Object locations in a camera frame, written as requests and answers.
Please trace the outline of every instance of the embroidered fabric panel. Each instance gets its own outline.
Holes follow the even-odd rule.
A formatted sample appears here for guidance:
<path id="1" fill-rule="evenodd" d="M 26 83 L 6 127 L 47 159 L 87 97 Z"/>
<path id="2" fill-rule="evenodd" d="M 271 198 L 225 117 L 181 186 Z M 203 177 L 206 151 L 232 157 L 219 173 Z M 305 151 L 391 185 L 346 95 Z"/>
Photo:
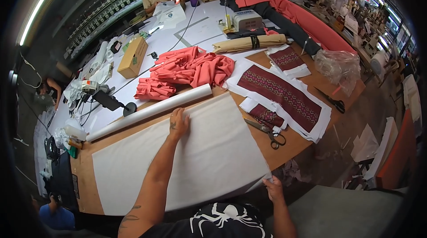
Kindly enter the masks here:
<path id="1" fill-rule="evenodd" d="M 307 132 L 311 132 L 319 119 L 322 108 L 318 104 L 285 80 L 256 65 L 243 73 L 238 86 L 280 104 Z"/>
<path id="2" fill-rule="evenodd" d="M 265 108 L 263 105 L 258 104 L 254 107 L 249 114 L 254 117 L 260 124 L 273 129 L 274 126 L 280 127 L 284 123 L 284 119 L 280 118 L 277 113 Z"/>
<path id="3" fill-rule="evenodd" d="M 270 54 L 269 56 L 282 71 L 291 70 L 304 64 L 302 59 L 290 46 L 286 49 Z"/>

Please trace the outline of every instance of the scissors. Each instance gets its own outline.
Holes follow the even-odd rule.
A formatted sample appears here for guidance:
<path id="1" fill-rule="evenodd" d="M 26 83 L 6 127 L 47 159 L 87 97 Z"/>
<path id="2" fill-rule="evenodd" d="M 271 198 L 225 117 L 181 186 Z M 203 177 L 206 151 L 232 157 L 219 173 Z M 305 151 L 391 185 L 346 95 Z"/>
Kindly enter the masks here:
<path id="1" fill-rule="evenodd" d="M 273 133 L 272 129 L 267 128 L 266 126 L 261 125 L 261 124 L 259 124 L 257 122 L 250 121 L 250 120 L 248 120 L 246 118 L 245 118 L 245 122 L 247 124 L 250 124 L 250 125 L 254 126 L 255 128 L 263 131 L 264 133 L 268 134 L 268 136 L 270 137 L 270 140 L 271 140 L 271 143 L 270 143 L 271 148 L 273 148 L 274 150 L 277 150 L 279 148 L 279 145 L 285 145 L 286 144 L 285 137 L 283 135 L 281 135 L 281 134 Z M 278 137 L 278 136 L 280 136 L 283 139 L 283 143 L 281 143 L 278 140 L 276 140 L 276 137 Z"/>
<path id="2" fill-rule="evenodd" d="M 331 97 L 329 97 L 327 94 L 325 94 L 324 92 L 322 92 L 321 90 L 317 89 L 316 87 L 314 87 L 316 90 L 319 91 L 319 93 L 322 94 L 323 97 L 325 97 L 331 104 L 334 105 L 334 107 L 341 112 L 342 114 L 345 113 L 345 105 L 344 102 L 341 100 L 334 100 Z"/>

